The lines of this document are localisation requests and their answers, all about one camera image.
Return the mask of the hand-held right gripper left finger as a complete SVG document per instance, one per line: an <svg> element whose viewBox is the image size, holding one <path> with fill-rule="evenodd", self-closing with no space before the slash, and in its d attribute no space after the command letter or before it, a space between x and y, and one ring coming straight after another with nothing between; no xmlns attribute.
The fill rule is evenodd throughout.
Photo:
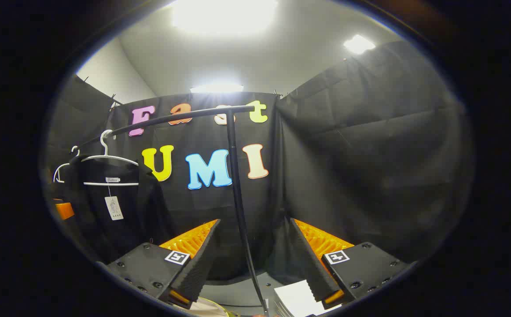
<svg viewBox="0 0 511 317"><path fill-rule="evenodd" d="M198 300L216 259L214 237L220 228L221 219L213 219L164 243L142 242L97 264L136 293L189 309Z"/></svg>

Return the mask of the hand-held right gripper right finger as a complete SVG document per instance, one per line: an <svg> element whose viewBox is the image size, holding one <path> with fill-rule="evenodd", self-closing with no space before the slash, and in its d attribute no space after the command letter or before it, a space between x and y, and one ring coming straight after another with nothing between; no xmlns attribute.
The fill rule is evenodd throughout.
<svg viewBox="0 0 511 317"><path fill-rule="evenodd" d="M373 243L349 243L295 218L290 241L314 299L325 309L380 291L410 267Z"/></svg>

